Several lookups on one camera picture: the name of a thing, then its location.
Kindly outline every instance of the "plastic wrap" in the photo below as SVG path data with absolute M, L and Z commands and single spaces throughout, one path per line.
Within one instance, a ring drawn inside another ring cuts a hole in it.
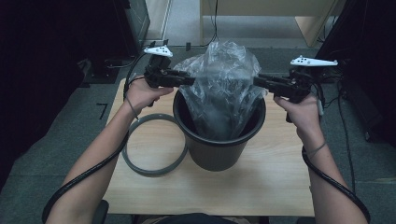
M 195 77 L 192 86 L 181 86 L 197 133 L 211 140 L 237 138 L 262 99 L 262 88 L 253 86 L 261 70 L 256 57 L 234 42 L 213 42 L 205 54 L 175 66 Z

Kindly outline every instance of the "gray ring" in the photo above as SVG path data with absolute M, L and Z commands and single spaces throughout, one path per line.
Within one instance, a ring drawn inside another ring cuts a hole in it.
M 134 132 L 134 130 L 136 130 L 137 127 L 139 127 L 141 124 L 143 124 L 144 122 L 150 121 L 150 120 L 154 120 L 154 119 L 164 119 L 164 120 L 168 120 L 171 122 L 176 123 L 176 120 L 174 117 L 167 115 L 167 114 L 150 114 L 150 115 L 146 115 L 145 117 L 135 121 L 130 127 L 129 127 L 129 137 L 131 137 L 131 134 Z M 122 150 L 122 157 L 125 159 L 126 164 L 135 172 L 137 172 L 140 175 L 145 175 L 145 176 L 159 176 L 159 175 L 165 175 L 171 171 L 173 171 L 175 168 L 177 168 L 180 163 L 183 161 L 184 157 L 187 154 L 187 146 L 184 145 L 184 149 L 183 152 L 181 153 L 180 157 L 177 158 L 177 160 L 175 162 L 173 162 L 172 164 L 170 164 L 169 166 L 162 168 L 160 170 L 144 170 L 141 169 L 137 166 L 135 166 L 128 158 L 128 152 L 127 152 L 127 144 L 125 144 L 125 147 Z

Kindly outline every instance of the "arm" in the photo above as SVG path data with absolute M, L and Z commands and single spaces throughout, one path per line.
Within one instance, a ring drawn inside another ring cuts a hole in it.
M 139 114 L 152 101 L 157 101 L 160 96 L 172 91 L 172 88 L 152 89 L 145 79 L 138 79 L 132 83 L 127 97 Z M 78 158 L 67 174 L 64 184 L 112 154 L 127 134 L 134 117 L 132 108 L 125 101 L 113 119 Z M 117 159 L 114 159 L 67 191 L 52 207 L 47 223 L 92 223 L 92 217 L 105 195 L 116 162 Z
M 308 95 L 299 104 L 292 104 L 279 97 L 274 100 L 289 113 L 290 119 L 296 125 L 297 134 L 303 141 L 309 160 L 323 173 L 347 187 L 327 144 L 315 151 L 325 143 L 318 119 L 317 98 Z M 311 170 L 309 177 L 317 223 L 367 223 L 359 207 L 342 192 Z

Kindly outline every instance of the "tape mark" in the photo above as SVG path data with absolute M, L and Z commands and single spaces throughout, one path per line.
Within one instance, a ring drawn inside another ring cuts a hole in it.
M 103 107 L 103 110 L 102 110 L 102 115 L 101 115 L 100 118 L 99 118 L 99 119 L 102 119 L 102 118 L 103 118 L 103 115 L 104 115 L 105 112 L 106 112 L 106 109 L 107 109 L 107 105 L 108 105 L 108 104 L 96 103 L 96 105 L 103 105 L 103 106 L 104 106 L 104 107 Z

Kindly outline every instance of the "person's left hand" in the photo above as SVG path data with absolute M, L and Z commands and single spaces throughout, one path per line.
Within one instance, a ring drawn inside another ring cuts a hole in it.
M 139 79 L 133 81 L 129 90 L 126 92 L 126 97 L 128 97 L 137 114 L 140 114 L 142 109 L 150 105 L 153 101 L 158 101 L 161 96 L 169 94 L 174 90 L 173 88 L 151 88 L 145 79 L 137 78 Z

